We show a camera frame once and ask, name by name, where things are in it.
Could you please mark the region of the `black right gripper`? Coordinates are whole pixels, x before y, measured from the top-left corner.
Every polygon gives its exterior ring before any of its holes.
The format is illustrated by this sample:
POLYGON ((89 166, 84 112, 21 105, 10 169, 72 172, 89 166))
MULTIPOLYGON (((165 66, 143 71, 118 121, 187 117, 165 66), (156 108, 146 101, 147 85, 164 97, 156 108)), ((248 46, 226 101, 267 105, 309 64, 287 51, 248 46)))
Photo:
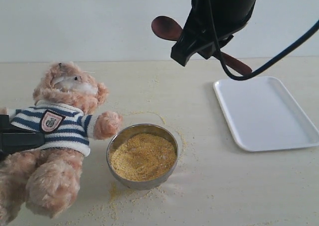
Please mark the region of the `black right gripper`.
POLYGON ((256 0, 191 0, 191 11, 188 16, 188 28, 171 48, 170 57, 185 67, 196 52, 204 59, 220 59, 215 44, 206 47, 203 37, 211 30, 214 22, 220 49, 233 38, 231 35, 241 30, 252 16, 256 0))

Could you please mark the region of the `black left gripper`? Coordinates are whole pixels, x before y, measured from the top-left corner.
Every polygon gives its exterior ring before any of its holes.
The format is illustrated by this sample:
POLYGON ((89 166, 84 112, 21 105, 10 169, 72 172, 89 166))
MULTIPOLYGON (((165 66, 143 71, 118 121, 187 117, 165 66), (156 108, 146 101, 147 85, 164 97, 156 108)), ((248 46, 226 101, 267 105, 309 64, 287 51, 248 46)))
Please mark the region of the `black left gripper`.
POLYGON ((0 115, 0 160, 9 154, 36 149, 45 143, 42 133, 8 133, 9 116, 0 115))

